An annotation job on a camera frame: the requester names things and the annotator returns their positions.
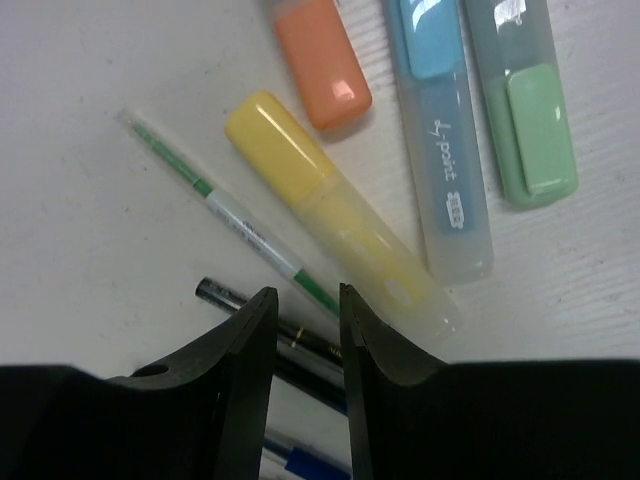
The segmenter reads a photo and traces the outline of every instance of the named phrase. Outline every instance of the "pen clip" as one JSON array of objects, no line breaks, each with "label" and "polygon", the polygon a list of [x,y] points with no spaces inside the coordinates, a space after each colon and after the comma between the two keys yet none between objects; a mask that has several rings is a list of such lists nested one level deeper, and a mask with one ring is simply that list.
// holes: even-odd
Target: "pen clip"
[{"label": "pen clip", "polygon": [[456,0],[400,0],[399,3],[409,66],[416,80],[452,73],[464,65]]}]

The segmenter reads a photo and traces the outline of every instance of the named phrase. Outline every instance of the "highlighter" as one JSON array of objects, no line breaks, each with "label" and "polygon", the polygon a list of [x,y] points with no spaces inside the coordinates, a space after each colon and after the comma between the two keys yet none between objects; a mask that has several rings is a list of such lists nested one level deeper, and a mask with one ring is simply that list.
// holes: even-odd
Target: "highlighter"
[{"label": "highlighter", "polygon": [[456,331],[451,298],[275,97],[249,97],[225,131],[387,323],[422,348]]},{"label": "highlighter", "polygon": [[567,197],[578,173],[545,0],[466,0],[506,199]]},{"label": "highlighter", "polygon": [[478,280],[493,245],[456,0],[383,0],[429,271]]},{"label": "highlighter", "polygon": [[270,0],[274,30],[312,125],[362,116],[372,97],[334,0]]}]

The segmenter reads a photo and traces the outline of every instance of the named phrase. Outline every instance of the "black pen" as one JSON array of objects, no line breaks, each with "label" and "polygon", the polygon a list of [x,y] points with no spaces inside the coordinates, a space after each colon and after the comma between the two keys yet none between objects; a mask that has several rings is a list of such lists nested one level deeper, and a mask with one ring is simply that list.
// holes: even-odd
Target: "black pen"
[{"label": "black pen", "polygon": [[[196,295],[231,315],[236,313],[246,303],[246,299],[242,295],[210,279],[204,279],[200,282],[196,290]],[[308,371],[304,367],[286,358],[280,352],[276,354],[274,375],[319,402],[324,403],[326,406],[346,415],[347,401],[343,389]]]},{"label": "black pen", "polygon": [[[196,295],[226,311],[229,314],[237,312],[248,298],[211,278],[204,278],[196,288]],[[322,359],[342,368],[342,352],[340,347],[333,345],[315,333],[294,325],[286,320],[278,321],[278,340],[291,348],[307,350]]]}]

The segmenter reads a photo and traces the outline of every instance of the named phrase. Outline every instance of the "hole in black plastic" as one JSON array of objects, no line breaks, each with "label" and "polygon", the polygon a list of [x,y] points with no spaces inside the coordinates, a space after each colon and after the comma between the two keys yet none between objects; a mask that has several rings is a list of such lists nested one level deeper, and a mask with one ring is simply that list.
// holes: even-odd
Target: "hole in black plastic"
[{"label": "hole in black plastic", "polygon": [[142,367],[140,370],[136,370],[133,372],[132,377],[154,377],[156,375],[162,375],[163,373],[167,373],[169,371],[169,367],[166,365],[147,365],[146,367]]}]

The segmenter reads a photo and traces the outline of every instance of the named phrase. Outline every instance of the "yellow cap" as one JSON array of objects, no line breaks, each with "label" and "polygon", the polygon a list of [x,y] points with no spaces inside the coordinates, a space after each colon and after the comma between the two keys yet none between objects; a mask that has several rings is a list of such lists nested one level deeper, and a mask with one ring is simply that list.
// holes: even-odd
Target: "yellow cap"
[{"label": "yellow cap", "polygon": [[229,117],[225,133],[291,207],[336,171],[329,157],[268,92],[245,100]]}]

